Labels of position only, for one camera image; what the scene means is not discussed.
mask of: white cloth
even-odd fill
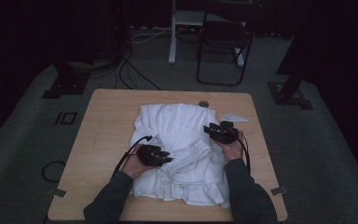
[[[203,131],[209,123],[217,123],[215,111],[197,105],[142,105],[131,144],[158,134],[164,144],[161,149],[171,153],[172,161],[143,173],[134,181],[131,193],[229,207],[225,159]]]

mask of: black chair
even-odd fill
[[[237,86],[242,82],[252,46],[254,32],[263,16],[264,8],[257,3],[228,0],[211,1],[208,3],[202,22],[200,43],[197,53],[199,60],[197,80],[200,83]],[[232,52],[203,50],[203,44],[206,44],[209,47],[232,49]],[[246,55],[241,69],[241,76],[237,82],[224,83],[200,79],[202,52],[233,54],[235,56],[234,61],[236,62],[244,49],[247,49]]]

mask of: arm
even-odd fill
[[[225,166],[231,213],[235,223],[278,223],[275,207],[266,191],[249,175],[243,161],[239,141],[221,144]]]
[[[138,150],[139,146],[134,149],[133,153]],[[83,210],[86,222],[92,224],[118,223],[133,180],[152,168],[152,166],[143,165],[137,156],[129,156],[120,171],[112,177],[94,201]]]

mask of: gray carpet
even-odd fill
[[[291,40],[280,37],[256,38],[245,78],[237,87],[199,84],[197,45],[193,43],[179,41],[176,64],[169,65],[167,36],[133,44],[130,62],[165,91],[250,93],[278,181],[288,188],[283,198],[289,218],[284,223],[358,223],[358,165],[317,89],[306,82],[300,87],[314,110],[275,105],[269,92],[268,81],[287,79],[275,74],[290,43]],[[215,72],[233,75],[227,70],[229,64],[216,65]],[[41,99],[57,76],[52,66],[34,79],[0,129],[0,224],[45,221],[52,200],[48,191],[58,184],[46,181],[42,168],[52,161],[67,160],[94,90],[127,89],[117,80],[118,69],[91,74],[83,95],[63,95],[60,99]],[[232,66],[229,69],[240,72]],[[131,84],[126,66],[122,74]],[[131,68],[130,75],[139,89],[155,89]],[[76,113],[75,122],[56,124],[60,113]],[[58,164],[48,169],[50,178],[59,179],[61,174]]]

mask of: table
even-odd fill
[[[176,63],[176,25],[202,26],[203,16],[203,11],[176,10],[176,0],[172,0],[172,33],[170,55],[168,57],[169,64]],[[235,49],[235,52],[238,54],[240,49]],[[244,60],[242,55],[240,55],[237,58],[237,65],[238,67],[243,67],[243,64]]]
[[[135,131],[133,122],[140,105],[190,104],[207,101],[217,118],[232,113],[249,118],[235,122],[248,140],[252,176],[271,197],[278,219],[286,220],[282,195],[272,195],[278,181],[269,157],[266,142],[255,112],[251,95],[247,93],[200,91],[120,91],[96,90],[90,99],[58,189],[66,191],[62,198],[54,196],[48,210],[52,220],[84,220],[83,209],[108,183],[112,173],[129,148]],[[121,220],[142,221],[230,221],[229,209],[219,205],[195,206],[182,200],[164,202],[129,195]]]

